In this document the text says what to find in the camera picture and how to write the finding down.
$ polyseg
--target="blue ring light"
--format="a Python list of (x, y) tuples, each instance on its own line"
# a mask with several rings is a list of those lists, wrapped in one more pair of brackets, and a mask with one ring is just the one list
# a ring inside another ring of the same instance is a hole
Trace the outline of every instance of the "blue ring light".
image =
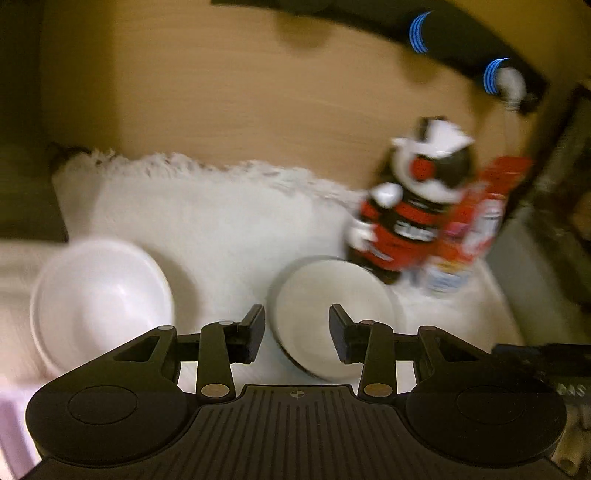
[(429, 51), (423, 41), (421, 27), (423, 26), (425, 18), (427, 18), (427, 15), (430, 13), (431, 12), (425, 12), (420, 14), (413, 20), (413, 23), (410, 24), (410, 29), (408, 30), (408, 38), (410, 39), (411, 47), (417, 53), (427, 53)]
[(493, 60), (486, 66), (482, 77), (482, 83), (484, 84), (484, 90), (490, 95), (499, 93), (499, 90), (496, 88), (496, 71), (505, 60), (509, 60), (509, 57)]

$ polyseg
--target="white shaggy mat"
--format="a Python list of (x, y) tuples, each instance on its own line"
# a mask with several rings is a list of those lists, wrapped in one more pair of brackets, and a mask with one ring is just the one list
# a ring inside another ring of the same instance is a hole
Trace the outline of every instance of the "white shaggy mat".
[[(183, 156), (129, 161), (95, 153), (72, 159), (54, 178), (72, 239), (110, 235), (146, 249), (167, 276), (180, 333), (220, 319), (238, 320), (265, 303), (269, 286), (302, 257), (342, 257), (343, 229), (364, 192), (318, 180), (299, 168), (251, 162), (227, 171)], [(395, 287), (404, 309), (400, 330), (437, 325), (483, 349), (521, 338), (484, 263), (459, 295), (427, 298), (407, 283)], [(244, 383), (313, 384), (294, 367), (270, 332), (256, 363), (233, 365)], [(180, 386), (194, 391), (194, 366)], [(400, 389), (414, 385), (412, 373)]]

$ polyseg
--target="toy figure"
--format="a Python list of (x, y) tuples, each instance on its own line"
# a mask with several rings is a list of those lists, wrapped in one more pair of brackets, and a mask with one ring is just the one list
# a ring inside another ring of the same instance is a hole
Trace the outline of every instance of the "toy figure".
[(391, 284), (430, 253), (443, 215), (472, 174), (474, 140), (444, 117), (423, 118), (416, 138), (395, 138), (382, 174), (346, 233), (348, 260)]

